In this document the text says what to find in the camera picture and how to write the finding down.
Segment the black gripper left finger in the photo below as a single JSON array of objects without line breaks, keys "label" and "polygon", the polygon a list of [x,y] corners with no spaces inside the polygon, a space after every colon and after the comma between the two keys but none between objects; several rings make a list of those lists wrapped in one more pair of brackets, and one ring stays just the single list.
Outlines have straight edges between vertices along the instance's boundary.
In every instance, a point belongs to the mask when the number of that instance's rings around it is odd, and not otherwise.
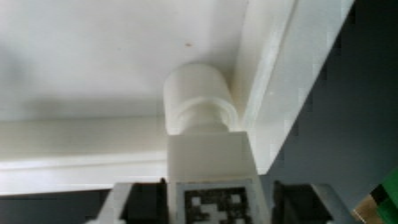
[{"label": "black gripper left finger", "polygon": [[114,185],[87,224],[169,224],[165,179]]}]

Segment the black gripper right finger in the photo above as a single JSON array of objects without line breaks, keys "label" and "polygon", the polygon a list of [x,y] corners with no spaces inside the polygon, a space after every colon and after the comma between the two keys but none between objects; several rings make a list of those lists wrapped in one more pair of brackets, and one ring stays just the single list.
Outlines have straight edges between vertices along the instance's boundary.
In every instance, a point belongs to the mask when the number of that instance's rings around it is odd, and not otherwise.
[{"label": "black gripper right finger", "polygon": [[356,224],[329,184],[274,182],[272,224]]}]

